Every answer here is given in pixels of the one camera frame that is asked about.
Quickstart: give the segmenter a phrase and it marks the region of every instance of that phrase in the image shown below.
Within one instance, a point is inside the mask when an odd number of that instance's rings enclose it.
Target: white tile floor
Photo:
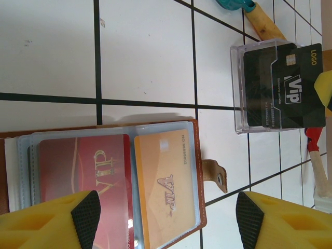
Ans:
[[[199,119],[202,157],[227,169],[229,193],[204,183],[208,224],[172,248],[241,248],[240,189],[313,205],[303,129],[234,132],[229,48],[257,38],[242,11],[215,0],[0,1],[0,131]],[[258,2],[288,40],[322,42],[320,1]]]

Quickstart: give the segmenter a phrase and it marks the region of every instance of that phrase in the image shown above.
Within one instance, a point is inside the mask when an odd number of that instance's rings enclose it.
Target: leather strap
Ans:
[[[217,161],[206,159],[202,160],[203,180],[214,181],[222,192],[227,193],[227,173]]]

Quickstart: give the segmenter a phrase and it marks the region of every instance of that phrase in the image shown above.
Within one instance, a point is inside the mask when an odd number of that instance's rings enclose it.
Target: wooden handle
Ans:
[[[309,154],[319,197],[332,198],[332,187],[328,184],[320,152],[311,151]]]
[[[272,20],[265,14],[258,3],[256,3],[256,7],[253,11],[249,13],[245,12],[245,15],[254,26],[261,40],[270,40],[274,38],[286,40],[285,36],[272,22]]]

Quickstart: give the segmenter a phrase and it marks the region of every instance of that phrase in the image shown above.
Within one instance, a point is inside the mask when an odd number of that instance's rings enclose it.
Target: card chip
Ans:
[[[160,151],[161,152],[166,152],[169,150],[169,144],[167,139],[161,139],[159,141],[159,146],[160,146]]]
[[[296,64],[295,54],[290,54],[290,55],[286,56],[286,64],[287,64],[287,66]]]

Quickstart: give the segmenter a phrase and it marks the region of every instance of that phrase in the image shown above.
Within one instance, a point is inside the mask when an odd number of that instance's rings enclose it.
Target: floor tile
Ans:
[[[267,16],[273,21],[273,0],[257,0],[255,2],[260,5]],[[259,39],[253,25],[249,22],[246,16],[244,16],[244,31],[246,34]]]
[[[296,14],[296,42],[302,45],[311,44],[310,25]]]
[[[301,178],[301,166],[289,170],[281,175],[283,200],[303,205]]]
[[[231,110],[199,110],[202,159],[214,159],[227,171],[228,192],[249,184],[247,135],[234,131]],[[213,182],[204,183],[205,201],[224,193]]]
[[[254,183],[280,171],[279,134],[250,134],[251,182]]]
[[[295,42],[295,11],[283,0],[274,1],[275,23],[290,42]]]
[[[103,124],[143,123],[194,119],[195,109],[103,105]]]
[[[206,207],[204,248],[243,248],[236,219],[237,198],[236,194]]]
[[[198,103],[233,106],[230,47],[243,35],[195,13]]]
[[[95,126],[96,107],[86,104],[0,101],[0,132]]]
[[[295,9],[310,23],[310,0],[295,0]]]
[[[281,199],[280,176],[275,176],[251,187],[251,191]]]
[[[301,163],[300,131],[280,132],[281,170]]]
[[[172,0],[100,0],[103,98],[194,101],[191,10]]]
[[[228,23],[236,29],[243,30],[241,9],[234,11],[224,9],[216,0],[194,0],[193,5],[207,14]]]
[[[172,245],[170,249],[200,249],[201,241],[199,237],[199,231],[185,237],[183,240],[180,240],[175,245]]]
[[[319,33],[317,33],[317,31],[314,30],[313,28],[311,28],[311,42],[312,44],[323,43],[322,36]]]
[[[322,33],[322,13],[321,13],[321,1],[310,0],[311,4],[311,25]]]
[[[303,182],[303,205],[313,206],[313,194],[315,190],[315,178],[311,162],[302,165],[302,182]]]
[[[0,92],[95,97],[93,1],[4,1]]]

